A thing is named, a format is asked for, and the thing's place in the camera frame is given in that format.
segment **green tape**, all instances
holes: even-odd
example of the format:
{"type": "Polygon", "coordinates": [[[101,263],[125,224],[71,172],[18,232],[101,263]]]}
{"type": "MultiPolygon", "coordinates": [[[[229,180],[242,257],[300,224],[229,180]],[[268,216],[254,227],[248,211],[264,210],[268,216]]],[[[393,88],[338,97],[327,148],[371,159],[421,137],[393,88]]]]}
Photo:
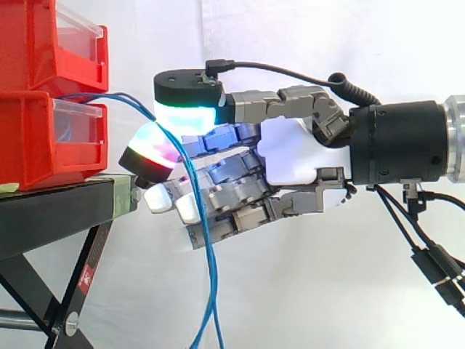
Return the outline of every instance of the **green tape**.
{"type": "Polygon", "coordinates": [[[19,183],[0,184],[0,193],[14,193],[19,188],[20,188],[19,183]]]}
{"type": "Polygon", "coordinates": [[[111,176],[113,185],[113,218],[129,213],[131,209],[131,176],[111,176]]]}

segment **white fingertip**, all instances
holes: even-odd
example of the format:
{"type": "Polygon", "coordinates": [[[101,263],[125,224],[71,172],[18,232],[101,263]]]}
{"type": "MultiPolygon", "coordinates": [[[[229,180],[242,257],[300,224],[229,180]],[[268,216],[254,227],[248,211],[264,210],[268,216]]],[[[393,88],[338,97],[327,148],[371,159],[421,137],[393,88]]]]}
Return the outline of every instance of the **white fingertip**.
{"type": "Polygon", "coordinates": [[[345,199],[346,194],[346,189],[328,189],[323,191],[323,204],[325,205],[325,210],[339,206],[345,199]]]}
{"type": "Polygon", "coordinates": [[[195,202],[194,193],[188,193],[176,200],[174,203],[179,216],[184,224],[195,224],[201,221],[198,214],[197,204],[195,202]]]}
{"type": "Polygon", "coordinates": [[[152,213],[169,211],[173,203],[163,184],[157,184],[144,193],[144,199],[152,213]]]}

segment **red storage bin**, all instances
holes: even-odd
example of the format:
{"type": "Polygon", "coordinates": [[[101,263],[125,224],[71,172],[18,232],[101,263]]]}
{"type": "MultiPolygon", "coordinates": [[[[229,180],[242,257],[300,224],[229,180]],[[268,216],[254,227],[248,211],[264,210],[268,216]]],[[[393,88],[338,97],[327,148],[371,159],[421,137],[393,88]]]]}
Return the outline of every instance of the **red storage bin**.
{"type": "Polygon", "coordinates": [[[55,0],[0,0],[0,91],[108,91],[107,29],[55,0]]]}
{"type": "Polygon", "coordinates": [[[0,92],[0,192],[82,182],[106,169],[107,109],[0,92]]]}

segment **silver cylinder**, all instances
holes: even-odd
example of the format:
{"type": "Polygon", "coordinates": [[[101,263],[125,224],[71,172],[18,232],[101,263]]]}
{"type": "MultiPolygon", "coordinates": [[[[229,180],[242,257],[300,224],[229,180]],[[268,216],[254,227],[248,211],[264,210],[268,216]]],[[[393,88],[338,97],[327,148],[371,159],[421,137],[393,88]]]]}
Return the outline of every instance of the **silver cylinder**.
{"type": "Polygon", "coordinates": [[[447,177],[465,182],[465,95],[450,96],[443,104],[448,128],[447,177]]]}
{"type": "Polygon", "coordinates": [[[0,310],[0,328],[41,331],[28,314],[16,310],[0,310]]]}

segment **screw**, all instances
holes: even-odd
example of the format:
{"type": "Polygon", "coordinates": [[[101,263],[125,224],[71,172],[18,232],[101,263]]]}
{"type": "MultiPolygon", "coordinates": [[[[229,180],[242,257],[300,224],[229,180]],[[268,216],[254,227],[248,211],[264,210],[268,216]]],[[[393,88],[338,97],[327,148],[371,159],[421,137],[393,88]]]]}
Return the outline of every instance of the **screw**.
{"type": "Polygon", "coordinates": [[[65,322],[65,334],[68,337],[72,337],[76,334],[79,329],[79,314],[73,311],[68,317],[66,318],[65,322]]]}

